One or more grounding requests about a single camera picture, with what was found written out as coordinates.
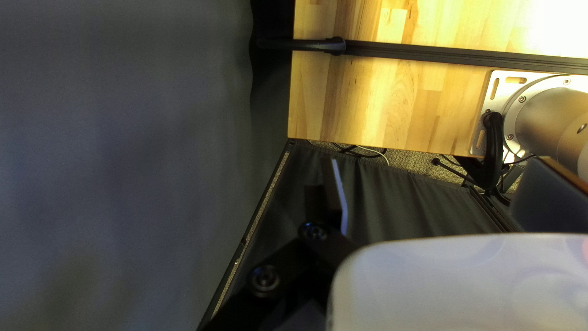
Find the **slotted hole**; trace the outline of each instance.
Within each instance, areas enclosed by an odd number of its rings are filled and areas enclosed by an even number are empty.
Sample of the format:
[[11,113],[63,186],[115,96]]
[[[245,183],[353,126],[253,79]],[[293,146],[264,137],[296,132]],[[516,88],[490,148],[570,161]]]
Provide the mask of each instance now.
[[496,96],[496,90],[498,89],[498,82],[500,81],[499,78],[496,78],[494,80],[494,84],[492,85],[492,92],[490,93],[490,100],[494,100],[494,97]]
[[509,84],[524,84],[527,82],[525,77],[506,77],[505,82]]

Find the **black cable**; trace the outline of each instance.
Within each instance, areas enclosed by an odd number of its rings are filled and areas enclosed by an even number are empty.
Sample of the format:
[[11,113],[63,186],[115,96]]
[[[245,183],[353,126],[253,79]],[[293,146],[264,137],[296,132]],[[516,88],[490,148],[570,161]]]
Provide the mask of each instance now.
[[527,156],[526,158],[524,158],[524,159],[521,159],[521,160],[519,160],[519,161],[515,161],[515,162],[511,162],[511,163],[505,163],[505,164],[517,164],[517,163],[521,163],[521,162],[523,162],[523,161],[527,161],[528,159],[530,159],[530,158],[532,158],[532,157],[534,157],[534,156],[535,156],[535,157],[537,157],[537,155],[535,155],[535,154],[531,154],[531,155]]
[[439,155],[441,155],[441,156],[442,156],[442,157],[443,157],[445,160],[447,160],[447,162],[449,162],[449,163],[453,164],[454,166],[458,166],[458,167],[461,167],[461,168],[463,168],[463,167],[462,167],[462,166],[461,166],[459,163],[455,163],[455,162],[453,162],[453,161],[452,161],[452,160],[450,160],[450,159],[449,159],[447,156],[445,156],[445,155],[443,155],[443,154],[439,154]]
[[438,158],[434,158],[434,159],[432,159],[432,160],[431,160],[431,164],[433,164],[434,166],[439,166],[439,167],[441,167],[441,168],[444,168],[445,170],[447,170],[447,171],[450,171],[450,172],[452,172],[452,173],[456,174],[457,176],[459,176],[459,177],[463,178],[464,180],[467,180],[468,182],[470,182],[470,183],[472,183],[472,184],[476,185],[476,182],[475,182],[475,181],[473,181],[471,178],[469,178],[468,176],[466,176],[466,175],[464,175],[464,174],[460,173],[459,171],[457,171],[457,170],[455,170],[455,169],[452,169],[452,168],[451,168],[451,167],[449,167],[448,165],[446,165],[446,164],[444,164],[443,162],[441,162],[441,160],[440,160],[440,159],[438,159]]
[[503,196],[500,191],[498,190],[498,188],[493,188],[492,191],[489,192],[490,195],[494,195],[496,197],[496,199],[502,203],[505,206],[510,206],[510,199]]
[[[343,154],[349,153],[349,154],[351,154],[351,155],[353,155],[355,157],[365,157],[365,158],[382,157],[380,154],[366,155],[366,154],[361,154],[361,153],[358,153],[358,152],[353,151],[353,149],[356,148],[357,145],[351,145],[351,146],[345,148],[345,147],[339,146],[336,143],[331,143],[331,144],[333,144],[335,147],[337,147],[338,149],[340,149],[339,150],[339,153],[343,153]],[[388,151],[388,149],[387,148],[384,148],[383,151],[381,151],[380,153],[385,154],[387,151]]]

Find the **gray fabric wall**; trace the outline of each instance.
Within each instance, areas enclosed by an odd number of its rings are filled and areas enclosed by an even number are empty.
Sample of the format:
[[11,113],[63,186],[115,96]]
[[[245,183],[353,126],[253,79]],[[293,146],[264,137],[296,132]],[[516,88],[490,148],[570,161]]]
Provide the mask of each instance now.
[[195,329],[279,155],[249,1],[0,8],[0,330]]

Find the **round metal fastener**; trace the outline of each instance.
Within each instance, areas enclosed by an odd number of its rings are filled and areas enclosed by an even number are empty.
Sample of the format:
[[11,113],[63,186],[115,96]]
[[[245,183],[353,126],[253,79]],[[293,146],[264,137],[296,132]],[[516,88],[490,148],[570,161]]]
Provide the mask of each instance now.
[[581,126],[581,127],[578,129],[578,132],[576,132],[576,133],[580,133],[580,132],[584,131],[584,129],[585,129],[587,126],[588,126],[588,123],[584,123],[584,124],[582,124],[582,126]]
[[304,229],[304,235],[312,240],[325,240],[327,239],[327,231],[321,226],[312,223],[306,223]]
[[251,272],[251,285],[258,291],[269,292],[280,283],[280,275],[276,268],[269,264],[255,268]]

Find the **butcher block wood surface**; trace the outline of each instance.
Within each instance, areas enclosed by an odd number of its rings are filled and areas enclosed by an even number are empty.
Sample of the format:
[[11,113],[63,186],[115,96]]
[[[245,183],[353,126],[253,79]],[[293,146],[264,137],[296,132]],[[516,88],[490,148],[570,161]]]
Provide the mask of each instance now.
[[[587,3],[297,0],[294,38],[588,58]],[[288,136],[469,156],[493,69],[295,51]]]

